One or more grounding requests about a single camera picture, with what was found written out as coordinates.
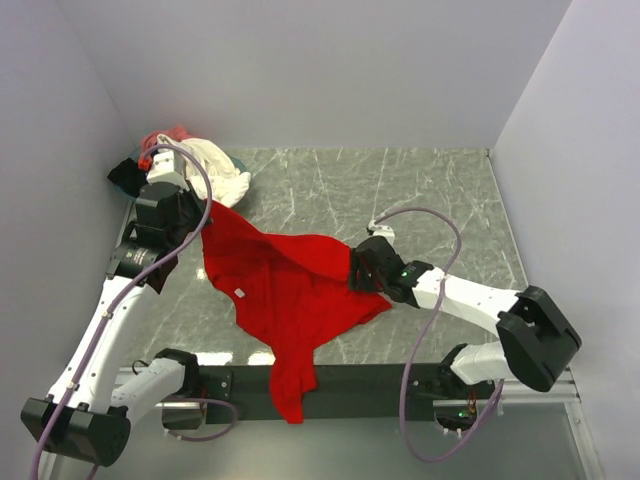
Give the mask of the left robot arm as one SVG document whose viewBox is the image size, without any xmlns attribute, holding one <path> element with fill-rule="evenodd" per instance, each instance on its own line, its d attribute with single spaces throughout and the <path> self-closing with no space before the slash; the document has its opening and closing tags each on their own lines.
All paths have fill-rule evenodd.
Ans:
<svg viewBox="0 0 640 480">
<path fill-rule="evenodd" d="M 197 395 L 197 358 L 180 350 L 161 350 L 123 385 L 116 377 L 136 324 L 159 297 L 178 252 L 208 221 L 206 203 L 191 184 L 157 182 L 140 190 L 76 352 L 47 395 L 22 407 L 22 423 L 45 451 L 108 467 L 124 451 L 132 427 L 157 403 Z"/>
</svg>

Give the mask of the red t shirt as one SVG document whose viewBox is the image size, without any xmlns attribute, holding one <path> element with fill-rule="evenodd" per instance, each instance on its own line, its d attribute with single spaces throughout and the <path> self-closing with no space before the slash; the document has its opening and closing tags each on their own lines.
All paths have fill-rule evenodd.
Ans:
<svg viewBox="0 0 640 480">
<path fill-rule="evenodd" d="M 335 238 L 264 233 L 220 203 L 210 218 L 201 232 L 205 272 L 234 302 L 237 325 L 270 347 L 272 402 L 300 424 L 303 397 L 318 386 L 315 350 L 391 304 L 349 289 L 351 250 Z"/>
</svg>

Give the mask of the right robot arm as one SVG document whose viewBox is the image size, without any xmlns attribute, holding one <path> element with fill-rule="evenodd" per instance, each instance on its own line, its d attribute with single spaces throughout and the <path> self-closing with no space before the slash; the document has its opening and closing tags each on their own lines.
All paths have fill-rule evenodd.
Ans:
<svg viewBox="0 0 640 480">
<path fill-rule="evenodd" d="M 351 250 L 348 287 L 382 293 L 416 309 L 439 310 L 496 337 L 456 346 L 443 360 L 439 387 L 460 399 L 474 385 L 516 379 L 537 392 L 552 389 L 582 340 L 549 294 L 485 286 L 422 261 L 404 262 L 387 238 L 374 235 Z"/>
</svg>

